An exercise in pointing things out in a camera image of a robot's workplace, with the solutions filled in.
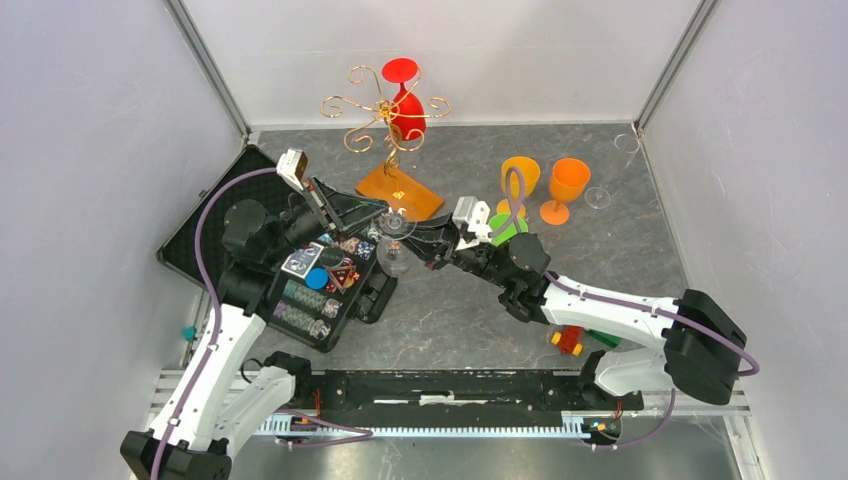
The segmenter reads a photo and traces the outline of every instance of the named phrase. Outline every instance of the decorative metal swirl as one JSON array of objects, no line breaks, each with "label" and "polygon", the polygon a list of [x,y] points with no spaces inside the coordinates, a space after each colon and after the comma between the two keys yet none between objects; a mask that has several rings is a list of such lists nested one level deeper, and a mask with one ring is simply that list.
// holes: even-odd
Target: decorative metal swirl
[{"label": "decorative metal swirl", "polygon": [[[400,127],[393,123],[393,120],[401,117],[401,118],[441,118],[446,116],[451,111],[450,102],[445,100],[442,97],[430,97],[427,104],[433,110],[436,110],[438,113],[425,113],[425,114],[415,114],[409,115],[399,112],[399,105],[403,103],[404,100],[415,90],[415,87],[418,86],[418,83],[421,81],[421,69],[418,69],[418,74],[415,77],[415,80],[412,82],[412,86],[401,96],[397,101],[389,101],[383,95],[383,89],[380,85],[380,78],[377,75],[377,71],[368,65],[357,65],[350,69],[347,73],[347,80],[354,84],[359,85],[365,83],[365,77],[367,74],[365,70],[371,72],[371,75],[374,77],[374,83],[377,85],[377,93],[380,96],[380,99],[374,103],[371,107],[366,107],[358,102],[355,102],[347,97],[342,95],[330,95],[325,98],[323,102],[321,102],[321,115],[324,115],[327,118],[336,118],[344,113],[344,109],[342,108],[342,104],[339,102],[348,103],[357,107],[359,109],[365,110],[369,112],[372,118],[364,123],[363,125],[352,128],[348,130],[344,135],[344,146],[348,150],[354,153],[364,153],[371,149],[371,146],[374,144],[374,139],[371,135],[367,133],[362,133],[363,130],[370,127],[374,123],[379,120],[382,120],[389,129],[389,133],[386,135],[386,138],[383,139],[383,147],[390,148],[389,155],[386,157],[386,160],[383,164],[383,171],[386,175],[391,176],[395,179],[395,184],[399,188],[399,183],[397,177],[391,173],[392,168],[397,168],[400,164],[398,159],[398,152],[414,152],[421,148],[424,145],[425,135],[424,131],[420,129],[412,129],[407,133],[407,137],[412,136],[414,134],[418,134],[419,141],[412,147],[404,147],[403,142],[405,141],[402,136],[403,132]],[[356,144],[365,143],[365,146],[358,147]]]}]

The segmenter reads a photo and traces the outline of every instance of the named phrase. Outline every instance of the green cup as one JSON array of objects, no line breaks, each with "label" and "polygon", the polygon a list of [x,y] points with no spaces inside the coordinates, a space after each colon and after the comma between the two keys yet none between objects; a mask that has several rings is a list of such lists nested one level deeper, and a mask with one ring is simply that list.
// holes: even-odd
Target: green cup
[{"label": "green cup", "polygon": [[[489,219],[489,226],[494,232],[495,230],[501,228],[507,220],[509,220],[509,213],[499,213]],[[518,224],[521,225],[522,233],[530,231],[530,229],[527,228],[527,222],[523,218],[518,217]],[[509,228],[504,230],[503,233],[492,239],[492,245],[497,247],[498,245],[506,242],[517,234],[518,232],[515,230],[515,224],[512,224],[509,226]]]}]

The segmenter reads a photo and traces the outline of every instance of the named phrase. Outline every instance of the blue poker chip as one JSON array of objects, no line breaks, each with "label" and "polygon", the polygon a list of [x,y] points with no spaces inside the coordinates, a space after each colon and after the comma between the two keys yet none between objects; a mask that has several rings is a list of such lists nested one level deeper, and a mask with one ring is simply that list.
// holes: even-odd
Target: blue poker chip
[{"label": "blue poker chip", "polygon": [[323,268],[313,268],[306,274],[306,286],[313,290],[320,290],[330,281],[330,276]]}]

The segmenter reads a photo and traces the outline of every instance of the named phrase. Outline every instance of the gold wire stand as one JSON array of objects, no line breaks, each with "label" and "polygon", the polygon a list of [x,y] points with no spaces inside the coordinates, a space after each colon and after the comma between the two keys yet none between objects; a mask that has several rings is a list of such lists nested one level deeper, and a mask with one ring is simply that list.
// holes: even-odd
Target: gold wire stand
[{"label": "gold wire stand", "polygon": [[[399,152],[414,152],[421,148],[426,138],[425,133],[419,129],[412,129],[407,132],[407,138],[404,139],[402,138],[400,127],[395,125],[393,121],[398,117],[441,118],[450,113],[451,105],[444,98],[430,97],[427,102],[430,108],[437,111],[444,110],[443,112],[421,115],[399,113],[398,105],[406,100],[406,97],[412,93],[421,80],[421,70],[418,70],[412,86],[397,102],[385,98],[377,72],[368,65],[359,65],[350,69],[347,74],[348,81],[353,84],[363,83],[366,77],[365,70],[371,72],[374,77],[380,99],[369,107],[342,95],[331,95],[321,102],[321,114],[327,118],[335,118],[341,115],[344,109],[337,100],[341,100],[371,114],[372,118],[369,121],[345,132],[344,146],[354,153],[364,153],[371,149],[374,139],[371,135],[364,133],[364,130],[380,120],[383,121],[388,128],[386,137],[383,139],[383,147],[388,148],[389,153],[383,161],[382,166],[378,166],[362,179],[359,185],[356,186],[356,191],[360,195],[386,200],[393,208],[403,206],[407,209],[407,215],[410,221],[426,220],[442,207],[444,200],[413,180],[399,168]],[[403,142],[410,141],[410,137],[412,136],[417,136],[418,142],[411,147],[403,146]]]}]

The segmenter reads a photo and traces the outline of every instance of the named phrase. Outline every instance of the red glass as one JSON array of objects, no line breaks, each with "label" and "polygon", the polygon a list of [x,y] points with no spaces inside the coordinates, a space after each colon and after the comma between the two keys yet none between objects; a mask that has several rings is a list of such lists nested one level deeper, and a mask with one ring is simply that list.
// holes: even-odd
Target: red glass
[{"label": "red glass", "polygon": [[[392,112],[402,115],[423,115],[424,107],[414,93],[407,93],[404,82],[412,80],[418,74],[418,64],[411,58],[396,58],[383,66],[383,78],[391,83],[400,84],[400,91],[395,95],[394,103],[397,105]],[[395,117],[392,125],[396,125],[401,132],[401,139],[415,140],[421,136],[421,132],[427,129],[427,122],[423,117]]]}]

